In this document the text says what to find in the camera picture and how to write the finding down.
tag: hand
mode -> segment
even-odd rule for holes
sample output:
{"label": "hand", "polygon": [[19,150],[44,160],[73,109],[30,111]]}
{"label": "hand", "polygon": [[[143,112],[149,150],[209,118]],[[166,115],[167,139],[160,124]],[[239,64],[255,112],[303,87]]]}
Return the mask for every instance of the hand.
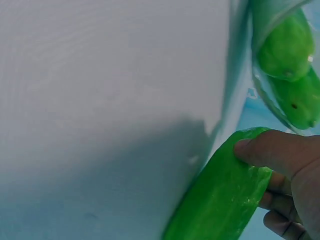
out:
{"label": "hand", "polygon": [[235,155],[275,172],[260,207],[264,225],[286,240],[320,240],[320,136],[269,130],[239,141]]}

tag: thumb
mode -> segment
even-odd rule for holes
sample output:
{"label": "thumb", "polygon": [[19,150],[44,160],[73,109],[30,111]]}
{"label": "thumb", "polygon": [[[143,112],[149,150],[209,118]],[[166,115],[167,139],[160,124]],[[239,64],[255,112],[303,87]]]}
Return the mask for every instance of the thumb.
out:
{"label": "thumb", "polygon": [[320,136],[304,137],[268,130],[254,139],[237,142],[234,154],[250,165],[269,167],[292,179],[320,159]]}

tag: white wall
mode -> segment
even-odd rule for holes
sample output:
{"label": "white wall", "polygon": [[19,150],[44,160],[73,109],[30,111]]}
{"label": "white wall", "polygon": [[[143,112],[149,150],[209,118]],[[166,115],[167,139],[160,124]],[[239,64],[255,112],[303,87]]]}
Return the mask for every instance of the white wall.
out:
{"label": "white wall", "polygon": [[0,239],[156,240],[221,118],[226,0],[0,0]]}

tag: cucumber slice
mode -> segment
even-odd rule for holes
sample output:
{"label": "cucumber slice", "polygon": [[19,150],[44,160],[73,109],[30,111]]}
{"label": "cucumber slice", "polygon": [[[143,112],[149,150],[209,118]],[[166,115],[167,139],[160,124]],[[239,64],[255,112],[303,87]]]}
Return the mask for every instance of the cucumber slice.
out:
{"label": "cucumber slice", "polygon": [[240,162],[233,153],[241,139],[268,130],[237,131],[214,153],[171,218],[164,240],[237,240],[254,214],[272,171]]}

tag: green vegetable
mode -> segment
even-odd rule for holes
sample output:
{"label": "green vegetable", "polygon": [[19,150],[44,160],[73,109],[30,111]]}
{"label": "green vegetable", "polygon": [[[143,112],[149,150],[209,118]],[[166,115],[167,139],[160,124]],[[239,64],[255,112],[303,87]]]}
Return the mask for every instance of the green vegetable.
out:
{"label": "green vegetable", "polygon": [[320,79],[313,68],[295,82],[269,77],[272,92],[288,121],[297,129],[313,128],[320,119]]}
{"label": "green vegetable", "polygon": [[298,9],[268,35],[257,53],[257,61],[267,75],[294,82],[308,73],[314,53],[310,26]]}
{"label": "green vegetable", "polygon": [[237,240],[254,214],[272,171],[236,159],[235,143],[268,130],[237,131],[214,153],[171,218],[164,240]]}

